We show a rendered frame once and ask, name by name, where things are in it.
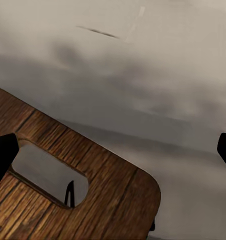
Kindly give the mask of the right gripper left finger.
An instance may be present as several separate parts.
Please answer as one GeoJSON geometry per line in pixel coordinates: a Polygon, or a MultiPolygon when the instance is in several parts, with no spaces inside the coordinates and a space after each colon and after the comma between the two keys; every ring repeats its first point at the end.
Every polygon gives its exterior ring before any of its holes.
{"type": "Polygon", "coordinates": [[[0,136],[0,182],[19,152],[17,140],[14,133],[0,136]]]}

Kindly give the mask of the cutting board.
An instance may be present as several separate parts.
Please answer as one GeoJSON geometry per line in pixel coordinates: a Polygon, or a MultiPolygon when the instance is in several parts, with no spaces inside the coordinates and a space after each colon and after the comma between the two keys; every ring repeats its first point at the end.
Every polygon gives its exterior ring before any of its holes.
{"type": "Polygon", "coordinates": [[[0,182],[0,240],[146,240],[161,203],[146,171],[0,88],[0,137],[14,133],[87,177],[68,208],[11,170],[0,182]]]}

